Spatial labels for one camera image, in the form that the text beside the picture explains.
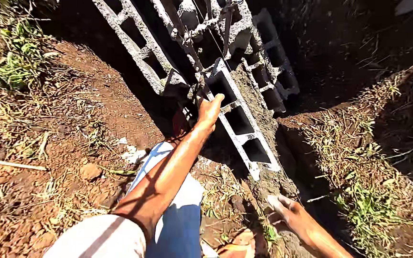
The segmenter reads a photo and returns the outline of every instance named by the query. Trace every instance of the person's leg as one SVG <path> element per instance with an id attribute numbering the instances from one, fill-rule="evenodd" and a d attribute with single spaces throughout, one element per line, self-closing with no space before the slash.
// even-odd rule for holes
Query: person's leg
<path id="1" fill-rule="evenodd" d="M 127 193 L 144 178 L 159 161 L 169 155 L 175 143 L 161 142 L 144 159 Z M 200 257 L 200 202 L 203 187 L 187 175 L 170 207 L 156 226 L 155 236 L 146 248 L 146 258 Z"/>

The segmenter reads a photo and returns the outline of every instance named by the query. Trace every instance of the concrete block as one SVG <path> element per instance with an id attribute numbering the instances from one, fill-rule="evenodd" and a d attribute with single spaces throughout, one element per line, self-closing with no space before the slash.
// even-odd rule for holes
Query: concrete block
<path id="1" fill-rule="evenodd" d="M 257 45 L 260 46 L 260 53 L 264 58 L 264 64 L 272 84 L 285 100 L 290 94 L 298 94 L 299 84 L 268 10 L 263 8 L 259 14 L 253 16 L 253 23 L 255 26 L 253 34 Z"/>
<path id="2" fill-rule="evenodd" d="M 196 6 L 192 0 L 183 0 L 179 5 L 178 16 L 188 30 L 195 30 L 199 25 Z"/>
<path id="3" fill-rule="evenodd" d="M 157 94 L 163 95 L 166 87 L 187 87 L 184 78 L 168 61 L 130 0 L 121 1 L 122 11 L 118 14 L 104 0 L 92 1 Z"/>
<path id="4" fill-rule="evenodd" d="M 279 171 L 280 166 L 275 156 L 221 58 L 215 61 L 211 73 L 207 73 L 205 84 L 210 101 L 216 94 L 224 94 L 219 120 L 224 125 L 253 179 L 259 180 L 262 167 L 271 171 Z"/>

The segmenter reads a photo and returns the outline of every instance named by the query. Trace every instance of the forearm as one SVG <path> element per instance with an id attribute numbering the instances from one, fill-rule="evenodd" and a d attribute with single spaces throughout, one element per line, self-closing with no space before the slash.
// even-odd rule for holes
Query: forearm
<path id="1" fill-rule="evenodd" d="M 352 258 L 352 255 L 324 229 L 312 233 L 311 239 L 313 243 L 311 247 L 327 258 Z"/>
<path id="2" fill-rule="evenodd" d="M 119 203 L 114 214 L 139 222 L 146 236 L 152 237 L 157 221 L 186 179 L 209 134 L 208 128 L 196 125 Z"/>

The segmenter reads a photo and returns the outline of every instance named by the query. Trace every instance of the weed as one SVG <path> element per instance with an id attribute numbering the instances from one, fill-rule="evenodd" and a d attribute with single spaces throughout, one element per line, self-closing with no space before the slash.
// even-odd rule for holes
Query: weed
<path id="1" fill-rule="evenodd" d="M 1 16 L 0 35 L 6 49 L 0 58 L 0 88 L 27 90 L 42 85 L 40 77 L 47 70 L 47 64 L 57 52 L 43 51 L 44 36 L 38 26 L 32 26 L 27 18 L 13 19 Z"/>
<path id="2" fill-rule="evenodd" d="M 332 189 L 340 190 L 336 202 L 345 211 L 355 245 L 368 257 L 393 256 L 391 229 L 413 226 L 403 219 L 413 214 L 413 182 L 389 163 L 412 150 L 387 157 L 373 140 L 376 117 L 412 73 L 413 67 L 401 71 L 346 107 L 310 116 L 313 123 L 301 129 L 319 157 L 320 171 Z"/>
<path id="3" fill-rule="evenodd" d="M 394 240 L 388 234 L 390 228 L 404 222 L 392 205 L 396 201 L 391 191 L 379 193 L 373 187 L 365 189 L 355 182 L 336 197 L 336 202 L 347 212 L 346 218 L 352 226 L 357 246 L 368 256 L 385 257 L 386 253 L 376 243 L 389 247 Z"/>

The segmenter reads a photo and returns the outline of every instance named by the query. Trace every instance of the concrete block wall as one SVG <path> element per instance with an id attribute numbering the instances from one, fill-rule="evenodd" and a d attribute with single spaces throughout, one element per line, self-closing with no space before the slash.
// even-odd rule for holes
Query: concrete block wall
<path id="1" fill-rule="evenodd" d="M 218 58 L 211 73 L 206 74 L 207 97 L 223 93 L 219 120 L 224 125 L 254 180 L 259 180 L 261 168 L 279 171 L 280 166 L 246 105 L 222 58 Z"/>
<path id="2" fill-rule="evenodd" d="M 216 8 L 219 7 L 217 0 L 212 0 L 212 6 L 216 6 Z M 246 1 L 243 1 L 236 6 L 232 12 L 232 21 L 233 24 L 230 27 L 230 34 L 228 37 L 229 48 L 225 59 L 229 59 L 237 48 L 245 50 L 245 54 L 255 55 L 254 59 L 257 60 L 256 63 L 248 65 L 244 58 L 242 59 L 242 62 L 245 65 L 245 70 L 254 89 L 261 96 L 262 105 L 274 112 L 285 112 L 286 108 L 284 107 L 282 94 L 278 89 L 280 85 L 275 86 L 275 82 L 269 78 L 267 65 L 261 65 L 266 63 L 266 58 L 262 55 L 264 51 L 262 44 L 260 44 L 261 41 L 259 40 L 261 38 L 259 34 L 260 32 L 253 23 L 253 17 Z M 221 35 L 224 35 L 225 20 L 220 22 L 219 28 L 221 30 Z"/>
<path id="3" fill-rule="evenodd" d="M 286 57 L 278 33 L 273 25 L 272 16 L 266 8 L 258 15 L 253 16 L 256 43 L 260 46 L 260 53 L 264 57 L 265 67 L 273 85 L 283 99 L 291 94 L 299 93 L 299 84 Z"/>
<path id="4" fill-rule="evenodd" d="M 159 94 L 174 92 L 166 87 L 187 87 L 184 78 L 168 61 L 130 0 L 121 0 L 116 14 L 104 0 L 92 0 L 136 62 L 152 89 Z"/>

